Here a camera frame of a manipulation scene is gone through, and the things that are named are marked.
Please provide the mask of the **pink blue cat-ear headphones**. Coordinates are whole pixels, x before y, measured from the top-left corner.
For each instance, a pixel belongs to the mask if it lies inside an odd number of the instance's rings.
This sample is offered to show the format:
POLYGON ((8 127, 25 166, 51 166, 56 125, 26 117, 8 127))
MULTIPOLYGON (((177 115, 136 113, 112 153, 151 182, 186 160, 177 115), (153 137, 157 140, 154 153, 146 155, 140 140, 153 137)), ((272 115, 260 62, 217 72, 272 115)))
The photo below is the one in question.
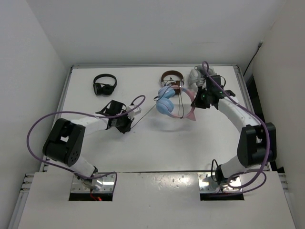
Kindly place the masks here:
POLYGON ((165 86, 158 91, 158 95, 155 97, 157 111, 171 118, 189 119, 191 121, 196 121, 196 117, 194 114, 194 110, 195 110, 194 107, 191 107, 190 111, 181 117, 172 113, 174 110, 174 104, 172 103, 170 98, 175 96, 176 94, 175 90, 178 90, 179 93, 183 92, 187 94, 191 102, 194 101, 195 92, 184 87, 179 88, 178 86, 165 86))

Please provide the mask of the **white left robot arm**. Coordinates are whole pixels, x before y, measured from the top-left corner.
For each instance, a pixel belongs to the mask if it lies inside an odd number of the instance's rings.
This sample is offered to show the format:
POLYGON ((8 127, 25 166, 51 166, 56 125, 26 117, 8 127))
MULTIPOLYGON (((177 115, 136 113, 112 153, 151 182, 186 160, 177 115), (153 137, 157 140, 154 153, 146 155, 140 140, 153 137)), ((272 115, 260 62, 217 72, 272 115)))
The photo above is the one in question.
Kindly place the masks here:
POLYGON ((116 128, 125 134, 131 130, 136 111, 129 106, 111 100, 104 108, 85 118, 56 120, 44 146, 43 154, 67 166, 77 176, 93 179, 97 168, 81 156, 85 136, 116 128))

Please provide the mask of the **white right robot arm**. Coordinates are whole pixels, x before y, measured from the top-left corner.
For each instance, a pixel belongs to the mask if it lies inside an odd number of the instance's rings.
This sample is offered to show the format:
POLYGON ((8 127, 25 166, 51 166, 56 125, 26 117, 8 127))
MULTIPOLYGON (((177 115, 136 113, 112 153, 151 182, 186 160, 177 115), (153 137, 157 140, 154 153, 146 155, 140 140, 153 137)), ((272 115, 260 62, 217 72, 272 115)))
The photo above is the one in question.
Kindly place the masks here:
POLYGON ((197 94, 192 107, 207 109, 214 106, 223 113, 240 133, 237 153, 226 163, 217 165, 212 176, 217 184, 224 184, 235 175, 259 165, 255 177, 263 167, 277 158, 276 127, 265 123, 253 112, 239 104, 231 90, 225 90, 220 75, 200 74, 196 80, 197 94))

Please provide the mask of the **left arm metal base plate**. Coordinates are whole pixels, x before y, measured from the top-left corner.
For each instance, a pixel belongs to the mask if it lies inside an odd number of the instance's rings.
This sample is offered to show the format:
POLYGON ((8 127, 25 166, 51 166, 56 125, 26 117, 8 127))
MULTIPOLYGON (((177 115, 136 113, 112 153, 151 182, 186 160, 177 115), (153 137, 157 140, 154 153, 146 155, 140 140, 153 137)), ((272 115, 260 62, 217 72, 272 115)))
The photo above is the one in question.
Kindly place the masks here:
POLYGON ((89 194, 92 193, 112 193, 117 182, 117 173, 102 174, 98 173, 101 178, 85 180, 78 176, 74 176, 71 184, 71 193, 89 194))

